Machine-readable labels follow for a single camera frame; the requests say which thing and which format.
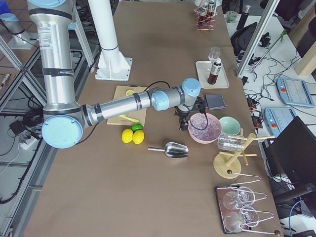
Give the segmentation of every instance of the blue and white tablet device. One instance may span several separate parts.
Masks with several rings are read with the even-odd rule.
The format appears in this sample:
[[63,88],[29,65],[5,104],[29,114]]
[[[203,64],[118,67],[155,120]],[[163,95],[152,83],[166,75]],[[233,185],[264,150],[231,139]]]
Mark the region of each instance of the blue and white tablet device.
[[270,131],[275,137],[278,137],[297,116],[294,109],[288,107],[266,107],[264,115]]
[[303,80],[278,78],[276,86],[284,103],[305,107],[315,106],[308,87]]

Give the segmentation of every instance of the white tray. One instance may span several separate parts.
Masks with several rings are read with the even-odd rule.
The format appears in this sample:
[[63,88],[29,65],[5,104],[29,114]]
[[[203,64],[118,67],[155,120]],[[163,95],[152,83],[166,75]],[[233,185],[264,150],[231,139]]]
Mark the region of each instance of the white tray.
[[207,83],[209,76],[209,68],[211,67],[210,61],[197,61],[197,76],[201,87],[204,89],[226,89],[229,87],[228,79],[224,70],[224,65],[222,63],[222,69],[218,75],[217,81],[214,85]]

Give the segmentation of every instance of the light blue joint cap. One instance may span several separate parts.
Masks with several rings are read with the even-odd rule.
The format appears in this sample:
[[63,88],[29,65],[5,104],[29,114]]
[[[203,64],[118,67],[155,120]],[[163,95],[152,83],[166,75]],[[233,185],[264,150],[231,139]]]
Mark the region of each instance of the light blue joint cap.
[[77,22],[73,22],[73,23],[71,23],[70,25],[69,25],[69,27],[68,27],[68,30],[75,30],[76,29],[76,27],[77,27]]
[[41,133],[47,144],[63,149],[74,146],[81,139],[83,128],[73,117],[56,115],[44,122]]
[[38,7],[54,8],[62,5],[66,0],[28,0]]
[[153,106],[157,111],[166,110],[169,108],[169,97],[163,91],[156,91],[155,93],[153,93],[152,97],[155,100]]
[[186,94],[197,97],[201,92],[201,85],[197,79],[187,78],[182,83],[182,89]]
[[0,15],[0,19],[2,21],[10,21],[10,22],[17,22],[19,18],[16,17],[13,13],[4,13]]

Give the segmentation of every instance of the wooden cutting board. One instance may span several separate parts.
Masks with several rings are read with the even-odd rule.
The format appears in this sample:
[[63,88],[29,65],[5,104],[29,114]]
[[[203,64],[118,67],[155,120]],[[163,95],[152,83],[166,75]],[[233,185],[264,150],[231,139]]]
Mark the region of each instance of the wooden cutting board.
[[[124,86],[124,85],[118,85],[115,93],[114,93],[114,97],[113,99],[118,99],[121,97],[126,96],[126,92],[128,90],[132,90],[134,92],[142,92],[146,89],[146,87],[142,87],[142,86]],[[143,126],[145,126],[145,117],[146,117],[146,109],[142,109],[142,110],[138,110],[138,111],[132,111],[129,113],[125,113],[125,115],[127,117],[133,118],[133,119],[138,119],[139,123]],[[135,122],[129,121],[125,118],[121,118],[119,116],[113,117],[113,118],[109,118],[107,121],[107,124],[111,124],[111,125],[127,125],[127,126],[131,126],[133,124],[136,124]]]

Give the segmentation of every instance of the black monitor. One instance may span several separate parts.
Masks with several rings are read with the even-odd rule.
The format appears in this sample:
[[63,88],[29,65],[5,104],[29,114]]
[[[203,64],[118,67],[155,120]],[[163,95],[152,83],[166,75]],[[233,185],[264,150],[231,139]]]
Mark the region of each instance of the black monitor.
[[257,22],[236,31],[231,37],[231,43],[234,49],[234,55],[238,56],[240,51],[246,51],[253,33],[257,27]]
[[294,184],[295,189],[288,193],[301,196],[316,217],[316,137],[299,117],[269,145],[267,160],[274,168],[273,175],[285,173]]

